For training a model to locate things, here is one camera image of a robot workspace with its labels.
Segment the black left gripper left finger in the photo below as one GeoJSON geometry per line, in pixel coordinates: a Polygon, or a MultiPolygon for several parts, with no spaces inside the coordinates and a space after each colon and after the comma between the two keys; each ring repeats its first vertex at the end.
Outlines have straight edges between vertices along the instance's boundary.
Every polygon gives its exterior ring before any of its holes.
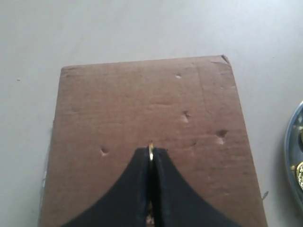
{"type": "Polygon", "coordinates": [[[114,185],[64,227],[145,227],[150,158],[148,148],[135,150],[114,185]]]}

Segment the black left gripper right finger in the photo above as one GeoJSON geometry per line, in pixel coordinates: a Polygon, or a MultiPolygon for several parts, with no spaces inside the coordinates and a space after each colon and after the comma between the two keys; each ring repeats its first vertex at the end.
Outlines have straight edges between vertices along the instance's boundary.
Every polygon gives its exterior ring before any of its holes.
{"type": "Polygon", "coordinates": [[[164,148],[153,148],[151,203],[156,227],[238,227],[184,179],[164,148]]]}

